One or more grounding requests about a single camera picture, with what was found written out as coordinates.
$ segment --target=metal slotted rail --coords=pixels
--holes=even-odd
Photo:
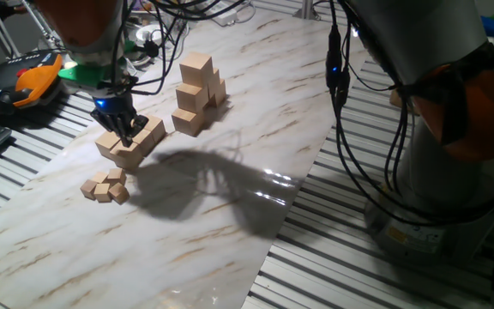
[[[392,84],[369,60],[359,75],[375,88]],[[343,125],[353,153],[376,180],[383,180],[399,116],[389,104],[389,91],[373,92],[355,82]],[[336,146],[333,127],[243,309],[490,308],[491,259],[477,256],[462,269],[424,268],[396,262],[377,247],[366,231],[366,199],[346,175]],[[350,168],[357,172],[353,164]]]
[[[86,94],[60,94],[46,106],[0,118],[11,138],[0,147],[0,208],[93,121]]]

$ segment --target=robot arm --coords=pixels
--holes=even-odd
[[[460,161],[494,158],[494,39],[473,0],[346,0],[359,37]]]
[[[123,87],[129,80],[124,61],[124,16],[132,6],[127,8],[125,0],[35,3],[77,63],[61,70],[59,76],[72,88],[89,93],[95,106],[91,116],[129,146],[148,121],[137,115],[132,95]]]

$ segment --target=wire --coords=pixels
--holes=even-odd
[[[255,17],[255,14],[256,14],[256,7],[255,7],[255,4],[253,4],[253,2],[252,2],[252,1],[249,1],[249,4],[247,4],[247,6],[244,6],[243,8],[239,9],[239,10],[238,10],[238,13],[239,13],[240,11],[242,11],[243,9],[248,8],[248,7],[253,8],[253,14],[252,14],[251,16],[249,16],[249,18],[246,18],[246,19],[244,19],[244,20],[242,20],[242,21],[236,21],[235,23],[245,23],[245,22],[247,22],[247,21],[252,20],[252,19],[253,19],[253,17]]]
[[[334,0],[329,1],[331,6],[331,17],[333,18],[333,27],[338,27],[336,24],[336,12],[334,11]]]
[[[392,180],[394,181],[394,188],[396,193],[401,196],[400,186],[398,185],[398,166],[400,165],[401,152],[403,151],[403,145],[405,142],[405,137],[407,134],[407,101],[408,98],[405,97],[402,100],[403,104],[401,105],[401,117],[400,122],[403,124],[401,128],[401,137],[400,137],[400,145],[398,146],[398,152],[395,155],[394,161],[394,170],[392,172]]]
[[[346,40],[348,40],[346,43],[348,44],[349,47],[349,40],[351,39],[349,35],[345,37]],[[352,68],[351,65],[349,64],[349,53],[347,52],[346,55],[344,54],[344,51],[341,51],[342,56],[345,57],[345,72],[347,73],[346,68]],[[393,80],[397,80],[395,78],[395,74],[390,75]],[[373,204],[375,204],[376,207],[378,207],[382,212],[384,212],[386,215],[389,215],[390,217],[394,218],[395,220],[399,222],[403,222],[406,224],[410,225],[418,225],[418,226],[423,226],[423,227],[440,227],[440,226],[446,226],[446,225],[452,225],[452,224],[463,224],[463,223],[468,223],[468,222],[473,222],[476,221],[491,212],[494,211],[494,197],[479,206],[472,207],[470,209],[459,209],[457,211],[452,211],[447,214],[433,214],[433,213],[428,213],[423,210],[404,205],[394,198],[392,198],[387,192],[383,191],[382,188],[379,186],[375,185],[375,182],[369,177],[369,175],[364,171],[364,169],[360,166],[359,162],[355,159],[355,156],[352,153],[352,150],[350,149],[347,141],[346,141],[346,134],[342,128],[342,122],[341,122],[341,110],[342,106],[338,106],[338,102],[336,99],[336,88],[330,88],[329,92],[331,93],[331,100],[334,108],[334,113],[336,116],[336,121],[337,121],[337,130],[336,130],[336,139],[337,139],[337,149],[340,157],[340,161],[342,162],[342,165],[344,166],[346,173],[348,176],[351,178],[353,183],[358,187],[358,189],[371,201]],[[405,142],[405,137],[407,135],[407,102],[408,98],[404,97],[403,102],[405,102],[402,111],[403,112],[403,117],[400,119],[401,122],[401,135],[400,135],[400,149],[403,148],[403,143]],[[348,153],[350,160],[354,163],[355,167],[359,170],[359,172],[362,174],[365,180],[369,182],[369,184],[377,190],[378,193],[382,197],[386,197],[390,202],[395,204],[398,208],[403,209],[409,213],[415,214],[418,217],[428,221],[428,222],[422,222],[422,221],[409,221],[404,218],[401,218],[394,213],[390,212],[388,209],[384,208],[379,202],[375,201],[375,199],[361,186],[361,184],[358,182],[357,178],[352,174],[352,171],[348,167],[346,163],[346,158],[344,154],[342,153],[342,147],[341,145],[345,148],[346,152]],[[399,153],[396,156],[396,162],[395,162],[395,171],[394,174],[397,175],[397,164],[400,159],[401,153]]]
[[[312,4],[312,8],[314,8],[316,5],[321,4],[321,3],[329,3],[329,0],[320,0],[320,1],[314,2]]]
[[[150,0],[150,2],[151,2],[151,3],[153,3],[153,4],[154,4],[154,5],[156,5],[156,6],[157,6],[157,5],[160,5],[160,3],[159,3],[159,2],[157,2],[156,0]],[[218,3],[218,2],[220,2],[220,0],[215,0],[213,5],[215,5],[215,4],[216,4],[216,3]],[[216,16],[219,16],[219,15],[224,14],[225,12],[227,12],[227,11],[229,11],[229,10],[231,10],[231,9],[236,8],[236,7],[237,7],[237,6],[239,6],[242,2],[243,2],[243,0],[239,0],[239,1],[237,1],[237,2],[235,2],[235,3],[233,3],[233,4],[231,4],[229,7],[225,8],[225,9],[222,9],[222,10],[220,10],[220,11],[218,11],[218,12],[214,13],[214,14],[211,14],[211,15],[205,15],[205,16],[199,16],[199,17],[190,17],[190,16],[185,16],[185,15],[179,15],[179,14],[177,14],[177,13],[175,13],[175,12],[172,12],[172,11],[170,11],[170,10],[168,10],[168,9],[165,9],[165,8],[164,8],[164,6],[161,6],[161,10],[162,10],[162,11],[164,11],[164,12],[166,12],[166,13],[167,13],[167,14],[169,14],[169,15],[172,15],[172,16],[175,16],[175,17],[179,17],[179,18],[184,19],[184,20],[186,20],[186,21],[208,21],[208,20],[210,20],[210,19],[215,18]],[[180,8],[180,6],[179,6],[179,5],[173,5],[173,8],[174,8],[174,9],[179,9],[179,10],[182,10],[182,11],[185,11],[186,13],[191,13],[191,11],[188,11],[187,9],[182,9],[182,8]]]
[[[130,12],[133,10],[135,3],[136,3],[136,1],[131,2],[127,11],[125,11],[123,13],[122,20],[121,20],[121,26],[119,26],[119,29],[117,31],[116,40],[115,40],[115,43],[113,46],[113,53],[111,55],[111,85],[113,87],[115,87],[115,85],[116,85],[117,49],[119,48],[119,40],[121,39],[121,34],[124,31],[127,18],[129,17]],[[123,0],[123,6],[125,7],[126,5],[127,5],[126,1]]]
[[[184,24],[183,27],[180,29],[179,33],[178,33],[178,36],[177,36],[177,40],[180,40],[180,37],[182,36],[185,28],[187,27],[187,24]],[[178,48],[178,44],[176,44],[173,48],[173,51],[172,51],[172,55],[171,55],[171,60],[169,62],[169,67],[167,70],[163,70],[162,71],[162,74],[161,74],[161,77],[159,78],[156,78],[156,79],[153,79],[153,80],[150,80],[150,81],[145,81],[145,82],[138,82],[137,84],[133,85],[134,86],[142,86],[142,85],[147,85],[149,83],[152,83],[152,82],[160,82],[160,87],[158,88],[157,91],[151,93],[151,92],[146,92],[146,91],[139,91],[139,90],[134,90],[135,91],[135,94],[142,94],[142,95],[156,95],[160,92],[161,90],[161,87],[163,85],[163,83],[165,82],[165,78],[167,77],[167,75],[169,74],[169,72],[171,72],[171,67],[172,67],[172,63],[173,63],[173,60],[175,59],[175,54],[177,52],[177,48]],[[165,52],[163,51],[162,52],[162,55],[164,55],[164,61],[162,65],[164,65],[165,67]]]

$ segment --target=stack of wooden blocks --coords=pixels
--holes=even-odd
[[[192,52],[180,64],[183,83],[177,88],[178,109],[172,114],[177,131],[196,136],[205,123],[203,109],[226,100],[226,85],[211,56]]]
[[[147,117],[148,123],[133,138],[133,143],[129,147],[125,147],[115,133],[105,132],[95,142],[100,154],[114,161],[117,167],[128,170],[137,168],[166,134],[161,119],[154,116]]]
[[[113,168],[109,173],[98,172],[81,186],[81,192],[86,198],[97,200],[99,203],[109,203],[111,200],[124,203],[129,199],[125,188],[127,175],[121,168]]]

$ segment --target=white marble surface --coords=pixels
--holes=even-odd
[[[85,179],[112,167],[94,145],[103,129],[82,132],[0,211],[0,301],[241,307],[334,122],[324,81],[329,27],[267,11],[229,28],[197,24],[184,55],[213,55],[228,106],[193,138],[173,132],[178,66],[161,95],[135,97],[139,112],[163,118],[171,133],[129,175],[132,198],[121,206],[80,193]],[[355,69],[363,60],[353,53]]]

